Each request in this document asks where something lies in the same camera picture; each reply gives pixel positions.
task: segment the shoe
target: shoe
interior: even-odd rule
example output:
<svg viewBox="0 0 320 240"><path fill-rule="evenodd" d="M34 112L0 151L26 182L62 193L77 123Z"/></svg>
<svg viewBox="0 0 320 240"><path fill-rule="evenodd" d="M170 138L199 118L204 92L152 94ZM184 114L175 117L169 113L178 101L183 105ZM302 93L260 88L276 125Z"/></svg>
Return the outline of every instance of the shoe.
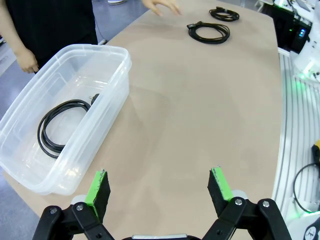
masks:
<svg viewBox="0 0 320 240"><path fill-rule="evenodd" d="M126 1L127 0L108 0L108 4L110 4L110 5L118 5L118 4L123 4Z"/></svg>

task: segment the clear plastic storage bin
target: clear plastic storage bin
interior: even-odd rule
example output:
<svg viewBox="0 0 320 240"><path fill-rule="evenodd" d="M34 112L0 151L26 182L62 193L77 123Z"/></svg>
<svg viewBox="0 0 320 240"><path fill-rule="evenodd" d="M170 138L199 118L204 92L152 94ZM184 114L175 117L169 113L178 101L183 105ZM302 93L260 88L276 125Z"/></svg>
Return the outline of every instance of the clear plastic storage bin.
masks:
<svg viewBox="0 0 320 240"><path fill-rule="evenodd" d="M0 122L0 166L33 192L71 195L104 141L129 94L131 59L121 47L90 44L60 50L26 85ZM37 128L55 106L91 102L56 116L48 137L65 147L58 159L39 147Z"/></svg>

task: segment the beige table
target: beige table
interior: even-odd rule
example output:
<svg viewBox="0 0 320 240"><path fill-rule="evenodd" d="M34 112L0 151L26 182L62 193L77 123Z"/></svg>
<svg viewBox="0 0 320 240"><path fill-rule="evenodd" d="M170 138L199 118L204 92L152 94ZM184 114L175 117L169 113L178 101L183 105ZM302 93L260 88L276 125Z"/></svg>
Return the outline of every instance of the beige table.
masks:
<svg viewBox="0 0 320 240"><path fill-rule="evenodd" d="M110 41L131 54L130 95L74 195L40 196L6 175L38 215L49 205L68 207L101 169L111 186L104 225L116 240L202 237L216 219L207 184L217 165L252 201L272 196L282 105L273 21L214 0L179 3L182 16L147 12ZM240 14L225 23L228 41L208 45L189 37L188 24L223 23L209 15L216 6ZM234 239L249 239L241 235Z"/></svg>

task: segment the human hand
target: human hand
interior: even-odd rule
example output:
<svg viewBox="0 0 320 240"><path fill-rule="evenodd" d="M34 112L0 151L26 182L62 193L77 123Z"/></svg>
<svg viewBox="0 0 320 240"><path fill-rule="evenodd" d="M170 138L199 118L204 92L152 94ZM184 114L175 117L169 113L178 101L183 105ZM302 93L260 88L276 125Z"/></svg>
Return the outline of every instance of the human hand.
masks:
<svg viewBox="0 0 320 240"><path fill-rule="evenodd" d="M142 3L158 16L162 16L162 13L159 8L156 7L157 4L170 8L175 15L181 15L176 0L142 0Z"/></svg>
<svg viewBox="0 0 320 240"><path fill-rule="evenodd" d="M15 56L20 68L24 72L31 74L39 71L39 66L35 55L26 47L18 50L15 53Z"/></svg>

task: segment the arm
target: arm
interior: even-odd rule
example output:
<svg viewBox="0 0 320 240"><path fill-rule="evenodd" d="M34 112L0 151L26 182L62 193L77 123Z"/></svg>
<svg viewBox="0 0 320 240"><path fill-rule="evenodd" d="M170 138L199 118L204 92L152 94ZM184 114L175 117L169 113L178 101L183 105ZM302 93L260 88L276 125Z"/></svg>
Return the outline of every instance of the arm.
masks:
<svg viewBox="0 0 320 240"><path fill-rule="evenodd" d="M38 64L36 57L21 41L5 0L0 0L0 23L0 34L13 50L21 69L27 73L37 72Z"/></svg>

